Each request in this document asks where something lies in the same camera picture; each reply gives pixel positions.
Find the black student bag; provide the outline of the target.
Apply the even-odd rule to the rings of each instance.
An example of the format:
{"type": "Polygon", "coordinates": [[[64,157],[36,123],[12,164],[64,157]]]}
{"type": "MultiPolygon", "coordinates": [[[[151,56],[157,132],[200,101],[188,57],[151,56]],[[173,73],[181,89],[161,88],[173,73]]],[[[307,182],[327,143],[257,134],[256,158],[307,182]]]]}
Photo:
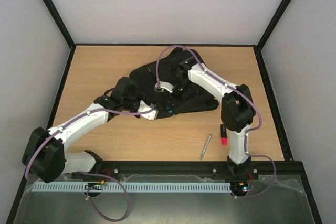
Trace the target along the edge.
{"type": "Polygon", "coordinates": [[[188,80],[183,65],[196,63],[199,54],[192,49],[173,49],[160,61],[145,64],[118,80],[98,102],[110,110],[109,118],[118,111],[155,120],[177,114],[211,111],[219,103],[204,88],[188,80]]]}

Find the silver marker pen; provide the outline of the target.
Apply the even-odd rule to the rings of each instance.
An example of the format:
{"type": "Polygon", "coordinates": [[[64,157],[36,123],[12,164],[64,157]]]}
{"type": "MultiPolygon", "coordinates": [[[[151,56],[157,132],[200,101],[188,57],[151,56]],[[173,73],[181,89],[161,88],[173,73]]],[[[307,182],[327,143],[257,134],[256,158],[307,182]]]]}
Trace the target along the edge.
{"type": "Polygon", "coordinates": [[[208,145],[209,145],[209,143],[210,143],[210,141],[211,141],[211,138],[212,138],[212,135],[211,134],[209,134],[208,135],[208,137],[207,137],[207,140],[205,141],[205,144],[204,144],[204,146],[203,146],[203,149],[202,149],[202,151],[201,151],[201,153],[200,153],[200,161],[202,161],[203,160],[203,157],[204,157],[204,155],[205,155],[205,153],[206,153],[206,150],[207,150],[207,148],[208,148],[208,145]]]}

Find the pink highlighter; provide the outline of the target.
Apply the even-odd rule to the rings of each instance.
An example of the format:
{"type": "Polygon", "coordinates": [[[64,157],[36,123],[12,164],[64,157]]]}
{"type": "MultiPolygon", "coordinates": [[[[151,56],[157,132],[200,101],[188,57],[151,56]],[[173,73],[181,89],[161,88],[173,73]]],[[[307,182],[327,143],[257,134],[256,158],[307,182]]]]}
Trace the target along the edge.
{"type": "Polygon", "coordinates": [[[227,146],[228,140],[227,140],[227,131],[225,125],[221,124],[220,125],[220,139],[221,139],[221,144],[223,146],[227,146]]]}

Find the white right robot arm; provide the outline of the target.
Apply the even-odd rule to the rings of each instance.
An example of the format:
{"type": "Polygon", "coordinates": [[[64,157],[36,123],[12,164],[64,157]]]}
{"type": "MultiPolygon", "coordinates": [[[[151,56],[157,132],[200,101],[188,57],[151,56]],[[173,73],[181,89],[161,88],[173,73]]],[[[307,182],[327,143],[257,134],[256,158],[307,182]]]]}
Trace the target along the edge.
{"type": "Polygon", "coordinates": [[[236,178],[242,177],[250,162],[249,130],[256,115],[248,86],[237,86],[212,72],[204,63],[193,57],[171,67],[177,76],[179,89],[191,83],[197,84],[215,97],[221,105],[221,120],[229,132],[230,150],[228,170],[236,178]]]}

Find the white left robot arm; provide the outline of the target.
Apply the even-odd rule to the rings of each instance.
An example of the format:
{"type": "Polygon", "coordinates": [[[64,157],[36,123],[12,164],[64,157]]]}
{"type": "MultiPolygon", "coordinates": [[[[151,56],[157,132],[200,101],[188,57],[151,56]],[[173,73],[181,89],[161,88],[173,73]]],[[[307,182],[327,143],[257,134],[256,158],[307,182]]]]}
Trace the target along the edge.
{"type": "Polygon", "coordinates": [[[76,140],[117,115],[155,120],[158,113],[154,104],[146,104],[136,82],[122,77],[114,88],[105,91],[72,119],[47,130],[42,127],[33,130],[22,158],[26,167],[24,176],[28,179],[33,173],[49,183],[64,173],[87,173],[97,160],[87,151],[69,153],[68,148],[76,140]]]}

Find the black front mounting rail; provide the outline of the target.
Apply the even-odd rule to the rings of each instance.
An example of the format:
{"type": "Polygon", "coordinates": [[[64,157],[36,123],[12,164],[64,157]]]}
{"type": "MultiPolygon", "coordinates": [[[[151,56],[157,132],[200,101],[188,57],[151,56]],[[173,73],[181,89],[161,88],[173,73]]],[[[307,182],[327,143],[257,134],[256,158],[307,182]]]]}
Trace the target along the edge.
{"type": "Polygon", "coordinates": [[[246,165],[232,162],[123,162],[97,160],[92,168],[71,168],[72,178],[88,180],[90,173],[95,179],[98,174],[120,179],[123,175],[196,175],[214,180],[243,181],[259,175],[300,175],[305,176],[302,162],[298,161],[249,161],[246,165]]]}

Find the black right frame post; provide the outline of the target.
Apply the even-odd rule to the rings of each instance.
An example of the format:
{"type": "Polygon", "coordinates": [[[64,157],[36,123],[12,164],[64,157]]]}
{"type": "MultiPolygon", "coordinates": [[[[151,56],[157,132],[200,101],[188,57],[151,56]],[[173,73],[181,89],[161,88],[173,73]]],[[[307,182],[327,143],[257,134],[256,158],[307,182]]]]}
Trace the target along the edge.
{"type": "Polygon", "coordinates": [[[276,26],[278,25],[279,21],[281,20],[283,14],[285,13],[287,7],[291,3],[292,0],[281,0],[279,6],[277,7],[274,15],[272,16],[269,24],[267,25],[263,35],[261,36],[258,44],[255,47],[255,52],[260,52],[265,44],[267,43],[268,39],[270,38],[272,32],[275,30],[276,26]]]}

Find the black frame post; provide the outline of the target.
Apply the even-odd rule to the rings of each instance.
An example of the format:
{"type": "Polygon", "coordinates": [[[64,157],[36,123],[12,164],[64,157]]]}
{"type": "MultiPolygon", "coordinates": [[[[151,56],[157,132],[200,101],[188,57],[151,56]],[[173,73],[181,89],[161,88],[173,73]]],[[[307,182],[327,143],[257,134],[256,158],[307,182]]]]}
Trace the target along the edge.
{"type": "Polygon", "coordinates": [[[270,38],[272,32],[275,30],[276,26],[278,25],[279,21],[281,20],[283,14],[285,13],[287,7],[291,3],[292,0],[281,0],[279,6],[277,7],[274,15],[272,16],[269,24],[267,25],[263,35],[261,36],[258,44],[255,47],[255,52],[260,52],[265,44],[267,43],[268,39],[270,38]]]}
{"type": "Polygon", "coordinates": [[[61,32],[63,38],[65,39],[67,45],[70,49],[75,47],[75,42],[73,38],[71,37],[59,11],[57,10],[53,0],[42,0],[48,9],[50,15],[52,16],[55,24],[57,25],[59,31],[61,32]]]}

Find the black left frame post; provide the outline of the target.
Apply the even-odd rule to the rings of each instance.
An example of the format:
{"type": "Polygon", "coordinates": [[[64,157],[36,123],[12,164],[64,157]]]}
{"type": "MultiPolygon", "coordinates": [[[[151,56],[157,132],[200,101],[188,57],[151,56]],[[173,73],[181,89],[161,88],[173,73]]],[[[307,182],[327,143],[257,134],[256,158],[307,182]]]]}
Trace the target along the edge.
{"type": "Polygon", "coordinates": [[[53,0],[42,0],[48,9],[50,15],[52,16],[55,24],[57,25],[59,31],[61,32],[63,38],[65,39],[67,45],[70,49],[75,47],[75,42],[73,38],[71,37],[59,11],[57,10],[53,0]]]}

